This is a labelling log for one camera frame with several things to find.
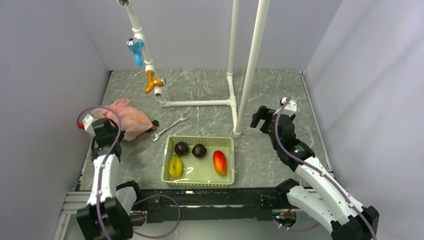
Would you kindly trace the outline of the pink plastic bag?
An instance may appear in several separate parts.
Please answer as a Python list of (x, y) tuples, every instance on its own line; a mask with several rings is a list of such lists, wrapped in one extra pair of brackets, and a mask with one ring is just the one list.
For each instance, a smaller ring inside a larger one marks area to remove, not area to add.
[(152, 120), (141, 110), (130, 106), (130, 100), (128, 98), (120, 98), (105, 107), (118, 114), (121, 129), (125, 131), (123, 137), (125, 141), (133, 141), (152, 127)]

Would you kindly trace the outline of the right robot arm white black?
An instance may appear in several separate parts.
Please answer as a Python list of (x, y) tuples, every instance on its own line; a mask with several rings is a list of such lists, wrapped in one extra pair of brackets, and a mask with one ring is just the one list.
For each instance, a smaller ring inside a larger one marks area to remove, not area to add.
[(313, 150), (296, 137), (295, 116), (262, 105), (252, 116), (251, 128), (270, 137), (279, 160), (303, 178), (318, 194), (289, 178), (276, 186), (275, 200), (282, 207), (297, 207), (323, 226), (333, 240), (375, 240), (379, 212), (351, 196), (324, 168)]

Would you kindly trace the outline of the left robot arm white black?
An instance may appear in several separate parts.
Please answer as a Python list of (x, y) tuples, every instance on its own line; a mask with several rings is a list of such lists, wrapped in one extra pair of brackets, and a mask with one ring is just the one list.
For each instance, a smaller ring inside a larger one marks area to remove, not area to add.
[(86, 116), (77, 126), (93, 137), (93, 185), (86, 205), (76, 213), (82, 234), (87, 240), (129, 240), (133, 237), (130, 211), (143, 205), (144, 196), (135, 191), (133, 182), (117, 185), (125, 132), (109, 118)]

